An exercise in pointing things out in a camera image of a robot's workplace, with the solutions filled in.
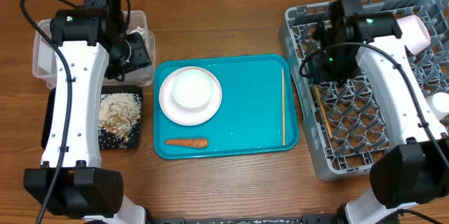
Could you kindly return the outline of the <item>wooden chopstick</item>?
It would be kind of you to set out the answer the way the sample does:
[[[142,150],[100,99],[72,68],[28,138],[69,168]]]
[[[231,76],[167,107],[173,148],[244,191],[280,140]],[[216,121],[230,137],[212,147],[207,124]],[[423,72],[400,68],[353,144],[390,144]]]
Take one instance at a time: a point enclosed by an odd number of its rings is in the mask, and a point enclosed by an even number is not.
[[[320,107],[321,113],[323,115],[323,122],[326,125],[326,130],[327,130],[327,133],[329,135],[329,139],[332,140],[333,139],[333,133],[332,133],[330,124],[328,122],[326,111],[324,109],[323,102],[322,102],[322,99],[321,99],[321,96],[320,96],[320,93],[319,93],[318,85],[314,84],[314,90],[315,90],[315,93],[316,93],[316,97],[317,97],[317,100],[318,100],[318,103],[319,103],[319,107]]]
[[[285,74],[281,69],[282,146],[286,145]]]

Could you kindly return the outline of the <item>white bowl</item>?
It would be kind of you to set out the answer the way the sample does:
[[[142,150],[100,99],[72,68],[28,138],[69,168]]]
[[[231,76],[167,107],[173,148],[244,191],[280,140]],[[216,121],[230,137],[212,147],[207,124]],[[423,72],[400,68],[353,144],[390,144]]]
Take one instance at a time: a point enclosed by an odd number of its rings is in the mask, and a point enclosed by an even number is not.
[[[212,80],[201,70],[186,70],[180,73],[172,87],[175,102],[188,109],[204,106],[209,102],[212,94]]]

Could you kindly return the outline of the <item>large pink plate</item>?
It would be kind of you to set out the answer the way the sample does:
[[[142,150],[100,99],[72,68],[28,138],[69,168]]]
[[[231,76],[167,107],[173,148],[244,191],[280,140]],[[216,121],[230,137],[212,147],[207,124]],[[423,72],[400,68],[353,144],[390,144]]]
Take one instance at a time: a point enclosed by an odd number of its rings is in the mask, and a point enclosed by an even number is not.
[[[212,80],[213,94],[208,103],[196,109],[188,109],[178,105],[172,96],[172,87],[176,77],[186,70],[201,70]],[[182,67],[170,73],[159,89],[159,104],[163,113],[173,122],[182,126],[196,126],[207,122],[219,110],[222,102],[222,88],[217,77],[202,67]]]

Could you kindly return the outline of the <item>small pink plate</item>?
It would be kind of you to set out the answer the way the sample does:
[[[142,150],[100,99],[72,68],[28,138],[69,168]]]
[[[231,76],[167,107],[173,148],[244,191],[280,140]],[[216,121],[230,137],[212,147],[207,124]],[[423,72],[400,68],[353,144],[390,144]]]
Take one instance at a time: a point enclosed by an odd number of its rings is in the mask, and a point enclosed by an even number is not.
[[[413,55],[418,55],[430,45],[429,32],[418,16],[402,17],[397,19],[397,23],[402,31],[401,39]]]

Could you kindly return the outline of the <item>white paper cup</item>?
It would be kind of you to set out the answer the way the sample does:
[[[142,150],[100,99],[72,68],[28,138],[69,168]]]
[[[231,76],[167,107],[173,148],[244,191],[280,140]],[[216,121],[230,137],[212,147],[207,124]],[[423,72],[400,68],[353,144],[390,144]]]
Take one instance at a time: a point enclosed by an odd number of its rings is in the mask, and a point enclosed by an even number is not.
[[[426,97],[426,102],[435,115],[441,121],[449,114],[449,94],[437,92]]]

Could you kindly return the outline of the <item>orange carrot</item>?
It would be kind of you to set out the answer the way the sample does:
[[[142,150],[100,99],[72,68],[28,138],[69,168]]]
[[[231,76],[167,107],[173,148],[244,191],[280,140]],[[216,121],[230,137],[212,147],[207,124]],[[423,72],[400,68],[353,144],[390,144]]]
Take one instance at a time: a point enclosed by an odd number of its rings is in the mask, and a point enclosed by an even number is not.
[[[166,145],[195,149],[204,149],[208,147],[208,140],[206,138],[173,138],[166,140],[164,143]]]

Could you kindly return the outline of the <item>foil ball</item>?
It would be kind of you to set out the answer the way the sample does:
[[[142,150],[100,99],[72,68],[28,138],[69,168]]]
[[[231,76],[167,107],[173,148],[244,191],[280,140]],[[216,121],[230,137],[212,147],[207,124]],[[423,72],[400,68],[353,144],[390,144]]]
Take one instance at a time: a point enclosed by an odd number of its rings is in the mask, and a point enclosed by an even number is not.
[[[146,33],[146,29],[143,27],[139,27],[137,26],[135,29],[133,29],[132,31],[130,31],[131,34],[133,33],[139,33],[141,36],[144,36]]]

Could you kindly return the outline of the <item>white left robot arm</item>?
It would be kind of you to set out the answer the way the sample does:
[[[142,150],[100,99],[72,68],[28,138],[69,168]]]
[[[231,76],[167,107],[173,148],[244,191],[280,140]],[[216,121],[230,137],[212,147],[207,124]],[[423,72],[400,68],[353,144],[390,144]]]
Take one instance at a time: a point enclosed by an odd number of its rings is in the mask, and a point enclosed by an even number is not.
[[[103,81],[122,82],[152,63],[142,35],[128,33],[130,13],[121,10],[121,1],[68,3],[42,34],[57,57],[57,85],[41,165],[26,169],[23,179],[40,214],[87,223],[152,222],[148,209],[125,196],[122,175],[101,166]]]

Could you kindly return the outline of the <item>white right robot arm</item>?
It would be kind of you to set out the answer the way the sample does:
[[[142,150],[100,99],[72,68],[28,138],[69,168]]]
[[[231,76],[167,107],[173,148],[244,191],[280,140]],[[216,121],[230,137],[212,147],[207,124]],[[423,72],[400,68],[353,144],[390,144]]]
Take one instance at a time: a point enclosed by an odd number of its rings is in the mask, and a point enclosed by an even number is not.
[[[361,0],[337,0],[330,27],[317,25],[321,46],[304,58],[302,77],[343,84],[361,70],[384,117],[389,152],[370,169],[370,188],[343,204],[336,223],[383,223],[414,206],[448,195],[448,132],[442,121],[448,100],[425,98],[408,54],[431,38],[416,15],[368,14]]]

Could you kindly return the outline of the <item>black waste tray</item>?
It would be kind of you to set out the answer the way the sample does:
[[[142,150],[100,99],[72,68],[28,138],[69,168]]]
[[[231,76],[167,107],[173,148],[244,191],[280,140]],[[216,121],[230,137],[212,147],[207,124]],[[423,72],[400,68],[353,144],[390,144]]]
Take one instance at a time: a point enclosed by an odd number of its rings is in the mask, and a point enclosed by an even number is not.
[[[46,148],[48,137],[50,136],[51,122],[53,118],[53,106],[55,101],[55,90],[53,88],[48,96],[48,103],[46,108],[46,116],[43,125],[43,133],[41,137],[41,146]],[[139,115],[142,114],[143,108],[143,92],[140,86],[103,86],[101,91],[101,107],[104,106],[105,98],[112,97],[118,94],[129,94],[130,98],[140,105],[138,108]],[[136,123],[132,125],[128,136],[118,136],[114,133],[107,132],[105,127],[98,128],[98,142],[101,150],[115,150],[115,149],[137,149],[140,146],[140,127],[141,119],[137,119]]]

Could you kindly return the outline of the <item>clear plastic bin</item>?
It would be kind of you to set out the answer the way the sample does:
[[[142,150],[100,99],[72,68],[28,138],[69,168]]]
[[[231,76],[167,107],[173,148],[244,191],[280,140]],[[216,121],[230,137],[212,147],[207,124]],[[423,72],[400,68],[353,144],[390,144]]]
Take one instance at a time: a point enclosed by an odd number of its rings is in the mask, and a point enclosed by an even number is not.
[[[146,29],[145,35],[142,37],[145,41],[151,65],[143,69],[136,70],[126,74],[126,80],[122,83],[113,79],[104,78],[103,85],[138,85],[138,86],[150,86],[154,78],[155,62],[156,62],[156,46],[154,40],[154,34],[147,28],[147,19],[143,11],[131,11],[130,12],[130,24],[128,26],[127,33],[135,29],[137,26]],[[56,56],[53,49],[42,38],[42,36],[36,32],[34,37],[34,49],[33,49],[33,61],[32,61],[32,73],[38,79],[46,81],[46,85],[49,89],[55,88],[57,84],[57,63]]]

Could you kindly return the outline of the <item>rice food scraps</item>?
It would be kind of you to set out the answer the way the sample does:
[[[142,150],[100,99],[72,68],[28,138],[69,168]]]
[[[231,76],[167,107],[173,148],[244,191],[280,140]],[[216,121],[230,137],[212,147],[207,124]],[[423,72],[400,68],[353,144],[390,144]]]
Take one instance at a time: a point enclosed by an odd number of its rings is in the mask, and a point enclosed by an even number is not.
[[[105,127],[107,132],[127,137],[132,125],[141,119],[140,105],[129,94],[113,95],[105,98],[104,102],[104,106],[100,106],[98,128]]]

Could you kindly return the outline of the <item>grey dish rack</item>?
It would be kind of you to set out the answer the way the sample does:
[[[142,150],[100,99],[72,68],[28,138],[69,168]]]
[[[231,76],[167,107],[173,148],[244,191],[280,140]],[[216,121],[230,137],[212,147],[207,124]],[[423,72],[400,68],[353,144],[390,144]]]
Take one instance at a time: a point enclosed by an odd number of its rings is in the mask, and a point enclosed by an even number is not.
[[[416,15],[429,31],[431,44],[408,61],[425,96],[448,92],[448,0],[361,0],[366,13]],[[389,151],[387,131],[373,90],[364,74],[339,87],[318,85],[330,124],[329,139],[314,82],[300,76],[303,58],[320,47],[317,23],[330,26],[328,2],[295,6],[284,13],[279,41],[293,76],[303,114],[303,129],[316,175],[325,181],[364,175]]]

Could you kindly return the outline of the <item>teal plastic tray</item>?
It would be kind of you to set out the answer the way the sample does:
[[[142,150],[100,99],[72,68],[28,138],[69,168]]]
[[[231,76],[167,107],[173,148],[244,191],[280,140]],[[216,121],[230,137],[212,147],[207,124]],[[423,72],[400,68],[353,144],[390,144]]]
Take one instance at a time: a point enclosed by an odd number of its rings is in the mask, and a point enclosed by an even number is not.
[[[207,122],[182,126],[159,104],[163,80],[182,67],[202,67],[222,88],[219,110]],[[281,69],[285,74],[286,145],[282,146]],[[206,138],[208,147],[166,145],[173,138]],[[175,60],[154,73],[154,148],[164,159],[221,157],[289,150],[299,140],[295,102],[286,60],[277,54]]]

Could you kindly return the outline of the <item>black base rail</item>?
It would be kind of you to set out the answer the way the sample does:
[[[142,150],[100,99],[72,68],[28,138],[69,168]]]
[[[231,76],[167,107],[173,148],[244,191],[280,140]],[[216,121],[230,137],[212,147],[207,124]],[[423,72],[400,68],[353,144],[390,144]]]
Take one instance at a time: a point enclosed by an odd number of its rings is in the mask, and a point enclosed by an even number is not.
[[[151,217],[147,223],[154,224],[330,224],[335,214],[306,214],[301,217],[273,218],[209,218],[185,219]]]

